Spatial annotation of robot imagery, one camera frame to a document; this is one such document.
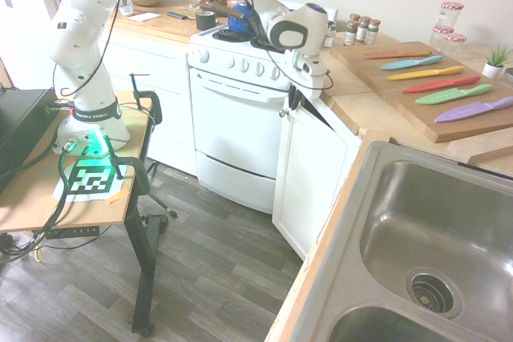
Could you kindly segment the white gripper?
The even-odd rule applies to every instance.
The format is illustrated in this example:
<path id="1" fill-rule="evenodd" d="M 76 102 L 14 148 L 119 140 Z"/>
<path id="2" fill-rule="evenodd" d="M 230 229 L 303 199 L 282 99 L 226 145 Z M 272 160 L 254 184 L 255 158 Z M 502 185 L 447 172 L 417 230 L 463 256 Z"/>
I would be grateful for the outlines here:
<path id="1" fill-rule="evenodd" d="M 291 79 L 294 85 L 289 88 L 289 109 L 295 110 L 303 94 L 309 99 L 316 99 L 321 95 L 324 86 L 324 76 L 328 71 L 319 54 L 306 55 L 299 51 L 291 52 L 290 64 L 292 66 Z"/>

